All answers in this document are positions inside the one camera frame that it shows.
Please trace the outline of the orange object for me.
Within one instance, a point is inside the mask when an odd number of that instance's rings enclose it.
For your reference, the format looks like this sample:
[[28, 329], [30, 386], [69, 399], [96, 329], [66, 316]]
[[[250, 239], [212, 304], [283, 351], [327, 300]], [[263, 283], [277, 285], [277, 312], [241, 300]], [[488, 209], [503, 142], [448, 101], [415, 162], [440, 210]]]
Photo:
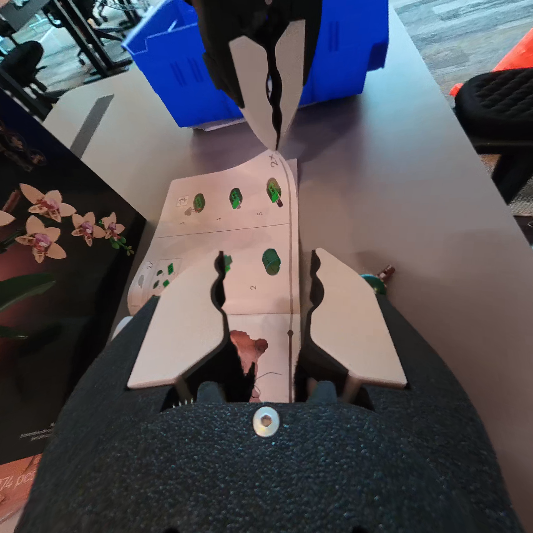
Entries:
[[532, 68], [532, 29], [494, 67], [492, 72]]

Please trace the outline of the building instruction booklet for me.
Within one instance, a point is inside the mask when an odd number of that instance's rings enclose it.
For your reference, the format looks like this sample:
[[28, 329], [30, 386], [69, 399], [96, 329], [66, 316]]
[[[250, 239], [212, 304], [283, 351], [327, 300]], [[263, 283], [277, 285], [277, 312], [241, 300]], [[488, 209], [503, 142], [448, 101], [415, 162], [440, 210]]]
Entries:
[[300, 350], [296, 161], [265, 151], [228, 170], [170, 183], [128, 293], [130, 315], [209, 253], [225, 256], [222, 306], [250, 401], [290, 403]]

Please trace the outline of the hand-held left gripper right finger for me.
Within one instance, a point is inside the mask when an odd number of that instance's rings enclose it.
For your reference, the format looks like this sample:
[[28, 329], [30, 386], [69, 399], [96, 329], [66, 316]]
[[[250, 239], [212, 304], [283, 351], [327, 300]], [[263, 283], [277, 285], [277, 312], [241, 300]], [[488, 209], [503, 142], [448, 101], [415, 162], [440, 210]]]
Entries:
[[339, 392], [362, 385], [404, 389], [408, 383], [377, 294], [368, 281], [323, 248], [312, 252], [311, 310], [305, 369]]

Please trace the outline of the black orchid toy set box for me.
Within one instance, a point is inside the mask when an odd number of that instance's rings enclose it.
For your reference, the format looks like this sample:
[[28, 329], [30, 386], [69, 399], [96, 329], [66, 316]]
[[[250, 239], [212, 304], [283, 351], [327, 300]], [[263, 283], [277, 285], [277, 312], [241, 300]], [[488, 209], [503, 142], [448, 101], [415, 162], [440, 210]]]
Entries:
[[108, 340], [144, 223], [1, 91], [1, 521]]

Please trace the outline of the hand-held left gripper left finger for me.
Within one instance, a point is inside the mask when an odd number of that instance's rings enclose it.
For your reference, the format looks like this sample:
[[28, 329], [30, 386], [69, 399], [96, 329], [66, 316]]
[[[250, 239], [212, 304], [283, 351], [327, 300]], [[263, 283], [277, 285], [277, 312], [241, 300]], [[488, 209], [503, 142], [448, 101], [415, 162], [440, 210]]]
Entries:
[[225, 274], [223, 251], [209, 250], [156, 298], [129, 389], [176, 384], [223, 346], [228, 336]]

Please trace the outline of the black desk frame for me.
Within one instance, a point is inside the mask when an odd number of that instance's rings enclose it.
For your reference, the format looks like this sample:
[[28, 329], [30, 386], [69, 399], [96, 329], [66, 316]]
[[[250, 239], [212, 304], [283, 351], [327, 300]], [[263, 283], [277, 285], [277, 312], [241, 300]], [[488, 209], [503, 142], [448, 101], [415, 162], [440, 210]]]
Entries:
[[[93, 10], [97, 6], [109, 7], [120, 11], [126, 21], [116, 27], [102, 27], [90, 23]], [[86, 57], [93, 70], [84, 84], [99, 79], [112, 77], [127, 71], [133, 64], [128, 57], [113, 60], [104, 47], [103, 41], [122, 43], [127, 30], [135, 28], [142, 20], [139, 10], [146, 10], [146, 1], [49, 1], [44, 6], [44, 12], [52, 24], [58, 21], [59, 27], [65, 28], [79, 48], [79, 54]]]

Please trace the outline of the green toy leaf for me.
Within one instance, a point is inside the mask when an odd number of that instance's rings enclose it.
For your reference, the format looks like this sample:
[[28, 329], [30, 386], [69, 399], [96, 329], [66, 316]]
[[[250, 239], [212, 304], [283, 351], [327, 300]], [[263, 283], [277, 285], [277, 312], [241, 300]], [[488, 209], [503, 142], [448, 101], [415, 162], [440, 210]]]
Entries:
[[360, 276], [371, 286], [377, 295], [386, 296], [388, 292], [388, 283], [395, 271], [395, 267], [389, 264], [375, 275], [365, 273]]

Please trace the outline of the grey desk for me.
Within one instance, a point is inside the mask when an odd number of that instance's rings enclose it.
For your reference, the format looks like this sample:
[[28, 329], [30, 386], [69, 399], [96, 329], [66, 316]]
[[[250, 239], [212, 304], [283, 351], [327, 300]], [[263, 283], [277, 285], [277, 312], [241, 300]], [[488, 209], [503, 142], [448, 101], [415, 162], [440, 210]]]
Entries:
[[[299, 110], [283, 145], [298, 160], [302, 314], [312, 249], [361, 273], [394, 265], [390, 301], [469, 395], [532, 532], [532, 249], [392, 7], [389, 28], [362, 95]], [[138, 265], [172, 180], [264, 147], [246, 123], [179, 128], [136, 68], [70, 90], [44, 126], [70, 148], [111, 94], [81, 160], [149, 224]]]

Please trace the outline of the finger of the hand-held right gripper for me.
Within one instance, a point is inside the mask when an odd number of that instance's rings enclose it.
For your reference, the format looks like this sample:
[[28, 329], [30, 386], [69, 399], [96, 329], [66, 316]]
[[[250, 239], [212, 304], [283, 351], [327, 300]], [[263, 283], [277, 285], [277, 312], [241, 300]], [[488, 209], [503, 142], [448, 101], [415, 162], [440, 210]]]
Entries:
[[275, 47], [276, 68], [281, 77], [281, 126], [278, 145], [281, 145], [290, 129], [302, 96], [304, 52], [305, 20], [291, 21]]
[[273, 109], [267, 96], [267, 52], [245, 35], [230, 41], [229, 48], [243, 98], [242, 114], [263, 145], [276, 150], [277, 132], [272, 123]]

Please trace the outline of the blue plastic bin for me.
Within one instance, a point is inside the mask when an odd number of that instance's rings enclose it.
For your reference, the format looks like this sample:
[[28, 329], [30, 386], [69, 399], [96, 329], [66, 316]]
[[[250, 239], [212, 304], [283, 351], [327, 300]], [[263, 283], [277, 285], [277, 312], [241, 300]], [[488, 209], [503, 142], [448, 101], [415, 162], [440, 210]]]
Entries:
[[[179, 127], [243, 115], [217, 90], [203, 61], [197, 15], [185, 1], [161, 1], [123, 42]], [[360, 94], [366, 75], [384, 67], [388, 1], [323, 1], [321, 26], [300, 107]]]

